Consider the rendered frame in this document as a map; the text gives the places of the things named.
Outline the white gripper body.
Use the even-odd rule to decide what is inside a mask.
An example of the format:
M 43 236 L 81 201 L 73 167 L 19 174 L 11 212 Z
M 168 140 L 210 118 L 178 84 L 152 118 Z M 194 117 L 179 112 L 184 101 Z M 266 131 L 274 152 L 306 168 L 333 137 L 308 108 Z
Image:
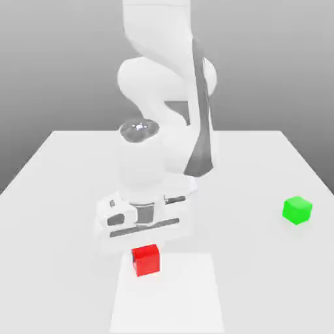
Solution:
M 146 245 L 161 245 L 192 233 L 192 215 L 161 220 L 150 226 L 125 224 L 124 215 L 108 215 L 95 221 L 95 252 L 109 256 Z

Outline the small green cube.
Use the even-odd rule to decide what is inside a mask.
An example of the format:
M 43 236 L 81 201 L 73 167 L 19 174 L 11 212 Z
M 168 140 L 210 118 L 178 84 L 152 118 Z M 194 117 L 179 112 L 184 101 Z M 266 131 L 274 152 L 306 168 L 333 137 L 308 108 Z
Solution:
M 284 201 L 282 216 L 295 225 L 308 221 L 311 217 L 312 203 L 300 196 Z

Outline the small red cube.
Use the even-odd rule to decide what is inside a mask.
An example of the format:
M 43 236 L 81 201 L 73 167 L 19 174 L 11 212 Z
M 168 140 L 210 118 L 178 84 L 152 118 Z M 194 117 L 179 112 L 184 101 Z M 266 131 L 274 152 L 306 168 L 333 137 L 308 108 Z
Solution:
M 160 271 L 160 253 L 155 244 L 132 249 L 131 253 L 137 277 Z

